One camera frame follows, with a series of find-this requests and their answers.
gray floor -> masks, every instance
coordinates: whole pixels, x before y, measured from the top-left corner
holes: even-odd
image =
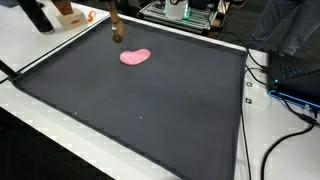
[[[267,2],[268,0],[247,0],[241,9],[231,9],[228,14],[227,30],[235,33],[244,42],[247,42],[250,34],[254,31]],[[99,0],[90,0],[84,4],[100,9],[106,9],[106,4],[100,3]],[[294,12],[282,22],[276,32],[266,42],[264,46],[265,50],[276,49],[277,44],[281,41],[283,34],[286,33],[293,15]],[[239,44],[231,35],[226,35],[223,38],[223,41]],[[320,62],[320,29],[318,29],[308,39],[306,44],[296,52],[295,56],[304,59],[319,60]]]

white tabletop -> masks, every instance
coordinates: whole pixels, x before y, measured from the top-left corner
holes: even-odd
[[[91,8],[84,7],[83,11],[88,11],[88,9]],[[136,20],[126,16],[121,17],[163,30],[183,34],[185,36],[202,39],[230,48],[244,50],[244,48],[236,45],[212,40],[180,30],[167,28],[161,25]],[[4,31],[4,33],[7,33],[8,36],[12,36],[12,32],[10,31]],[[20,68],[23,67],[23,64],[28,64],[29,62],[24,62],[23,59],[29,57],[30,61],[32,61],[33,59],[43,55],[43,53],[41,54],[38,52],[40,47],[43,47],[45,44],[47,44],[47,47],[49,47],[50,43],[42,41],[41,39],[43,36],[40,34],[36,35],[35,32],[24,31],[24,36],[28,36],[32,33],[32,36],[34,36],[34,42],[39,44],[30,44],[30,46],[33,47],[28,47],[29,51],[24,52],[29,52],[29,54],[33,56],[28,56],[28,53],[15,56],[13,51],[11,51],[11,54],[8,55],[8,57],[16,58],[15,63],[21,64],[21,66],[19,66]],[[60,35],[60,41],[63,41],[64,38],[69,38],[69,36],[64,36],[64,38],[62,36],[63,35]],[[52,53],[44,56],[38,62],[45,59]],[[252,54],[258,62],[265,63],[266,54],[258,51],[252,51]],[[248,60],[248,65],[254,66],[250,60]],[[263,79],[259,73],[256,74],[259,78]],[[266,89],[255,83],[249,74],[246,76],[246,81],[252,82],[253,87],[245,87],[244,98],[252,99],[253,104],[244,104],[245,128],[247,131],[253,180],[259,180],[259,170],[262,156],[272,142],[274,142],[280,136],[304,129],[307,124],[291,115],[281,105],[280,102],[270,98],[266,93]],[[104,171],[114,179],[179,179],[172,173],[154,164],[148,159],[134,153],[133,151],[101,135],[91,128],[82,125],[78,121],[64,115],[48,105],[20,92],[13,87],[9,81],[0,84],[0,106],[25,123],[34,127],[44,135],[48,136],[55,142],[61,144],[66,149],[74,152],[84,160],[88,161],[93,166]],[[317,157],[317,151],[320,149],[319,139],[320,130],[316,128],[307,135],[295,137],[281,144],[274,150],[269,158],[266,167],[266,179],[319,179],[318,177],[320,177],[320,171],[318,169],[320,168],[320,157]],[[235,180],[247,179],[248,169],[245,159],[243,133],[240,129]]]
[[[42,10],[55,28],[55,32],[51,35],[41,35],[20,6],[7,8],[0,5],[0,59],[15,71],[109,16],[106,11],[73,3],[72,7],[81,10],[86,17],[91,10],[94,10],[97,15],[92,22],[88,23],[88,26],[64,31],[55,18],[56,7],[49,0],[40,0],[40,2],[45,4]],[[0,72],[0,81],[6,77]]]

person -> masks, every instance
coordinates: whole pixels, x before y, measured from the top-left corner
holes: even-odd
[[[278,51],[293,55],[320,26],[320,0],[269,0],[248,48],[259,50],[281,21],[292,11],[297,11],[278,44]]]

cable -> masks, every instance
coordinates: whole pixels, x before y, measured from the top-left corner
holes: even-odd
[[[306,134],[306,133],[310,132],[313,128],[314,128],[314,124],[311,124],[307,129],[305,129],[305,130],[303,130],[301,132],[298,132],[298,133],[293,133],[293,134],[286,135],[286,136],[278,139],[275,143],[273,143],[272,146],[267,150],[267,152],[263,156],[262,165],[261,165],[261,172],[260,172],[260,179],[264,180],[264,172],[265,172],[266,162],[267,162],[269,154],[272,152],[272,150],[275,147],[277,147],[282,141],[284,141],[284,140],[286,140],[288,138],[294,137],[294,136]]]
[[[260,81],[259,79],[256,78],[256,76],[252,73],[251,69],[246,65],[247,70],[250,72],[251,76],[253,77],[254,80],[256,80],[258,83],[268,86],[266,83]]]
[[[223,33],[233,35],[233,36],[246,48],[246,51],[247,51],[247,53],[249,54],[250,58],[252,59],[252,61],[253,61],[257,66],[259,66],[259,67],[262,68],[262,69],[266,69],[266,70],[268,69],[266,66],[262,66],[261,64],[259,64],[259,63],[252,57],[249,48],[246,46],[246,44],[245,44],[237,35],[235,35],[233,32],[223,32]]]
[[[224,5],[224,13],[227,14],[227,6],[225,0],[222,0],[223,5]]]
[[[308,133],[310,132],[315,125],[319,126],[319,124],[317,123],[317,121],[305,114],[300,114],[300,113],[297,113],[296,111],[294,111],[290,105],[287,103],[287,101],[285,101],[285,99],[281,96],[280,93],[278,93],[279,97],[281,98],[281,100],[284,102],[285,106],[287,107],[287,109],[293,113],[294,115],[296,115],[299,119],[307,122],[310,124],[310,126],[305,129],[304,131],[301,131],[301,132],[298,132],[298,133],[293,133],[293,134],[289,134],[289,135],[286,135],[280,139],[278,139],[275,143],[273,143],[271,145],[271,147],[267,150],[267,152],[265,153],[265,155],[263,156],[263,159],[262,159],[262,164],[261,164],[261,171],[260,171],[260,178],[261,180],[264,180],[264,172],[265,172],[265,166],[266,166],[266,162],[267,162],[267,159],[268,159],[268,156],[270,155],[270,153],[272,152],[272,150],[274,148],[276,148],[281,142],[283,142],[284,140],[288,139],[288,138],[291,138],[291,137],[294,137],[294,136],[298,136],[298,135],[302,135],[302,134],[305,134],[305,133]]]
[[[223,30],[221,31],[223,36],[220,38],[220,41],[223,41],[224,37],[226,36],[226,33],[224,33],[224,32],[228,32],[228,21],[226,21],[225,23],[226,23],[225,26],[224,26],[225,31],[223,31]]]
[[[263,69],[260,68],[247,68],[247,70],[244,72],[243,77],[241,79],[241,83],[240,83],[240,113],[241,113],[241,122],[242,122],[242,132],[243,132],[243,139],[244,139],[244,146],[245,146],[245,151],[246,151],[246,159],[247,159],[247,167],[248,167],[248,176],[249,176],[249,180],[252,179],[252,174],[251,174],[251,168],[250,168],[250,156],[249,156],[249,150],[248,150],[248,142],[247,142],[247,134],[246,134],[246,129],[245,129],[245,123],[244,123],[244,117],[243,117],[243,109],[242,109],[242,103],[243,103],[243,99],[242,99],[242,94],[243,94],[243,82],[246,76],[246,73],[249,70],[260,70],[261,72],[263,72]]]

pink heart-shaped object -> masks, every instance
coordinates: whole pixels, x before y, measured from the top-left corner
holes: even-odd
[[[124,51],[120,55],[120,61],[124,64],[133,66],[146,61],[151,56],[151,52],[147,49],[140,49],[138,51]]]

